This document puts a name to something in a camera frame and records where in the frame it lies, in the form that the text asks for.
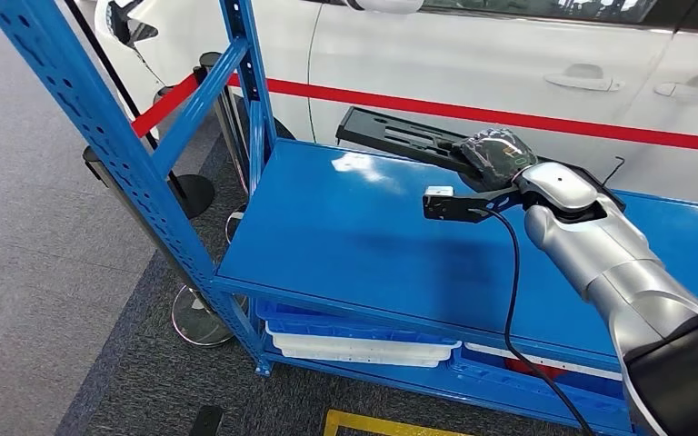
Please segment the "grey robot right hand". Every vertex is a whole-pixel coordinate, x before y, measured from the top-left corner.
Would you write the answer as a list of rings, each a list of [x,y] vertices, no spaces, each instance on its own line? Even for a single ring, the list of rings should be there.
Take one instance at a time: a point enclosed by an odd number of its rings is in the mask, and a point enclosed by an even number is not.
[[[454,143],[454,150],[478,173],[482,191],[510,187],[522,171],[539,163],[534,151],[508,129],[484,129]]]

